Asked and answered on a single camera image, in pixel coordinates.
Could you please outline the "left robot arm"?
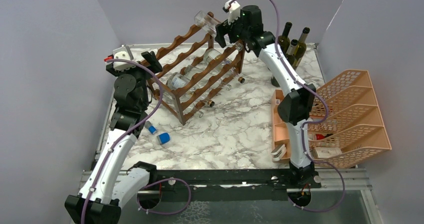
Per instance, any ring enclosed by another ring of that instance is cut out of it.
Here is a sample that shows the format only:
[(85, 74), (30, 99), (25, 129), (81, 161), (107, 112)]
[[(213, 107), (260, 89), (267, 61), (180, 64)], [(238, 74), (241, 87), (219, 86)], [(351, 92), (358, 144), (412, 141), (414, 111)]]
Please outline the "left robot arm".
[(126, 156), (152, 116), (146, 113), (147, 81), (150, 78), (159, 81), (155, 74), (163, 70), (154, 52), (141, 55), (148, 66), (118, 53), (105, 59), (106, 70), (116, 77), (115, 111), (106, 145), (91, 175), (78, 194), (69, 195), (65, 201), (65, 209), (76, 224), (116, 224), (122, 208), (138, 190), (149, 190), (157, 184), (156, 174), (143, 168), (133, 168), (117, 181)]

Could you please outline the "green wine bottle black cap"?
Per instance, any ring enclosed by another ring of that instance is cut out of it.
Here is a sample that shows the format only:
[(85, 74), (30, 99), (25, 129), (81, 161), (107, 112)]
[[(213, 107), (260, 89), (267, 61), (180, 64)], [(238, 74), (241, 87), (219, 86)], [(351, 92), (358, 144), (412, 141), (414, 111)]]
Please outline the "green wine bottle black cap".
[(278, 44), (284, 54), (286, 54), (288, 47), (291, 43), (289, 39), (289, 32), (292, 28), (291, 22), (286, 22), (282, 34), (278, 37)]

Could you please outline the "green wine bottle silver cap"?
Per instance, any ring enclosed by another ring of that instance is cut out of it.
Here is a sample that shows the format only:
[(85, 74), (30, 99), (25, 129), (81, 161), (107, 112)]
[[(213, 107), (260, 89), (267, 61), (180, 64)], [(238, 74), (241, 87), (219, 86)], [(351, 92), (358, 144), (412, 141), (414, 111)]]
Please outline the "green wine bottle silver cap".
[(294, 70), (296, 70), (298, 68), (298, 66), (299, 66), (299, 64), (300, 64), (300, 62), (301, 62), (301, 60), (302, 60), (302, 58), (303, 58), (303, 56), (304, 56), (304, 54), (306, 52), (306, 47), (307, 47), (307, 45), (306, 45), (306, 39), (307, 39), (307, 36), (308, 36), (309, 32), (310, 32), (310, 28), (309, 27), (305, 27), (302, 30), (302, 33), (301, 33), (301, 35), (300, 35), (300, 37), (298, 39), (297, 49), (296, 49), (296, 51), (294, 53), (294, 55), (295, 55), (294, 56), (295, 57), (295, 61), (294, 61), (294, 64), (293, 64), (293, 69)]

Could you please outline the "green wine bottle white label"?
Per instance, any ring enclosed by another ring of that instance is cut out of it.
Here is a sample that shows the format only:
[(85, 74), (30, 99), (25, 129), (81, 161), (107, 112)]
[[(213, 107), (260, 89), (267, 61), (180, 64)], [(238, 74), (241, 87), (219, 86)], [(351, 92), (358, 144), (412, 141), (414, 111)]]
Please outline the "green wine bottle white label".
[[(297, 39), (293, 39), (290, 42), (290, 45), (289, 45), (289, 47), (287, 49), (287, 52), (285, 53), (285, 57), (288, 60), (288, 62), (291, 65), (292, 68), (294, 68), (294, 62), (295, 62), (295, 59), (296, 59), (295, 56), (294, 56), (294, 52), (296, 50), (297, 44), (298, 44), (298, 40)], [(274, 76), (272, 76), (272, 78), (271, 78), (271, 84), (274, 87), (279, 87), (280, 86)]]

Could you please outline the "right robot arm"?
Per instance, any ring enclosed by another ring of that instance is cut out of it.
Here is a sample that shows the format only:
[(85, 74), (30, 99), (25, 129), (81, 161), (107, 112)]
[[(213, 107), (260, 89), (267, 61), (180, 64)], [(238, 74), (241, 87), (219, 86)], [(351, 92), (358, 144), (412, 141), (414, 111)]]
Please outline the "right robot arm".
[(216, 42), (225, 47), (225, 36), (228, 36), (230, 43), (242, 41), (276, 78), (283, 93), (277, 113), (287, 127), (291, 149), (289, 183), (296, 188), (312, 184), (317, 172), (309, 151), (308, 120), (316, 87), (307, 84), (296, 74), (283, 56), (273, 33), (264, 30), (262, 12), (258, 6), (241, 7), (233, 2), (225, 4), (223, 9), (228, 18), (215, 27)]

